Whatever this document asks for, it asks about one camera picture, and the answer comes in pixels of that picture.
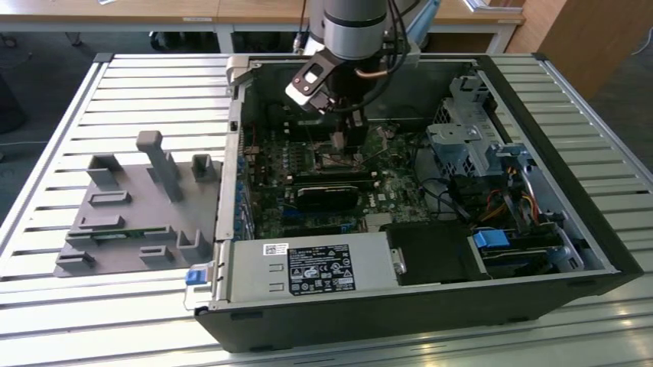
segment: wooden desk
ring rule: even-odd
[[[590,99],[653,25],[651,0],[528,0],[508,52],[539,52]]]
[[[220,0],[216,33],[221,52],[233,52],[233,32],[296,31],[301,3],[301,0]],[[500,53],[508,44],[515,26],[523,20],[516,14],[476,14],[468,10],[462,0],[442,0],[430,33],[492,34],[487,52]]]
[[[0,0],[0,31],[212,31],[220,0]]]

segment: yellow wire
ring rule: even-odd
[[[528,200],[528,204],[530,204],[530,215],[532,216],[532,221],[536,223],[538,220],[536,220],[536,206],[534,205],[534,200],[530,196],[526,196],[526,195],[522,195],[520,196],[523,199]]]
[[[506,204],[500,205],[490,214],[480,219],[480,222],[488,220],[492,216],[496,216],[506,209]]]

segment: power supply label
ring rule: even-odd
[[[288,248],[287,277],[293,296],[356,290],[348,245]]]

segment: aluminum table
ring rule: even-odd
[[[90,154],[141,164],[157,129],[175,160],[220,160],[225,55],[114,55],[90,66],[0,229],[0,365],[622,365],[653,359],[653,180],[546,61],[492,57],[646,274],[539,320],[232,355],[184,309],[184,270],[53,278]],[[516,133],[504,115],[506,130]],[[188,303],[205,301],[207,290]]]

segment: metal frame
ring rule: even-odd
[[[488,33],[492,34],[486,52],[500,54],[508,46],[510,38],[519,23],[502,24],[436,24],[431,25],[428,33]],[[220,44],[220,51],[233,53],[233,32],[296,32],[296,24],[216,24],[215,33]]]
[[[512,38],[514,31],[519,25],[514,23],[498,24],[436,24],[430,27],[430,33],[488,33],[492,34],[491,42],[486,52],[500,54]],[[70,23],[70,22],[4,22],[0,24],[2,31],[13,32],[149,32],[149,31],[187,31],[213,32],[217,35],[220,51],[233,54],[233,32],[295,32],[296,24],[228,24],[209,21],[189,21],[179,24],[156,23]]]
[[[651,195],[627,194],[650,190],[650,175],[639,173],[643,170],[638,169],[638,161],[631,158],[627,148],[618,148],[621,144],[613,139],[613,133],[594,117],[582,99],[573,101],[577,98],[573,88],[530,55],[502,55],[492,59],[643,267],[643,277],[623,287],[603,296],[575,300],[527,323],[315,346],[272,354],[229,355],[192,321],[192,312],[184,309],[184,271],[50,278],[48,273],[65,231],[54,228],[24,232],[22,224],[61,223],[60,217],[73,215],[74,209],[57,211],[57,215],[42,214],[60,210],[60,207],[74,208],[81,202],[76,193],[78,186],[77,189],[74,187],[84,173],[76,170],[88,162],[81,155],[62,154],[78,144],[70,139],[109,133],[131,136],[140,123],[175,127],[179,122],[171,120],[181,115],[177,110],[163,109],[165,106],[160,104],[149,104],[149,110],[140,112],[85,114],[89,103],[97,101],[93,100],[96,89],[112,90],[122,86],[133,90],[144,87],[143,83],[157,89],[176,89],[188,84],[199,86],[208,83],[220,88],[227,85],[221,67],[207,70],[179,66],[183,60],[199,59],[211,63],[215,59],[225,60],[225,56],[165,54],[114,57],[121,62],[132,59],[140,68],[128,69],[140,69],[141,73],[148,69],[143,67],[147,60],[175,60],[177,66],[168,66],[164,70],[155,70],[149,77],[137,78],[105,77],[106,69],[110,71],[113,68],[106,63],[90,66],[0,229],[1,243],[6,245],[0,257],[0,365],[88,363],[128,367],[240,364],[277,367],[292,363],[422,365],[446,362],[451,365],[527,363],[532,367],[547,367],[635,364],[653,359],[653,199]],[[192,73],[188,70],[201,69],[204,75],[169,76],[171,73],[179,74],[181,69],[187,74]],[[567,102],[561,102],[561,94]],[[216,96],[213,99],[227,98],[227,92],[223,90]],[[207,106],[203,97],[167,98],[168,104],[181,99],[200,102],[195,102],[197,107],[183,111],[184,115],[192,116],[192,121],[185,120],[188,128],[168,130],[164,135],[173,135],[180,144],[179,139],[187,139],[187,143],[195,144],[195,149],[211,151],[219,157],[220,151],[207,150],[215,137],[203,137],[196,123],[197,119],[203,123],[225,123],[227,110],[200,107]],[[93,104],[90,109],[97,109],[97,106]],[[120,115],[122,121],[92,117],[100,114],[116,117],[114,113],[127,113]],[[503,122],[503,125],[512,139],[518,140],[510,122]],[[74,145],[74,150],[78,151],[78,145]],[[181,149],[175,154],[183,157],[189,153]],[[118,156],[128,159],[132,154],[120,153]],[[207,287],[188,295],[188,303],[208,299]],[[38,353],[25,353],[25,350],[37,350]]]

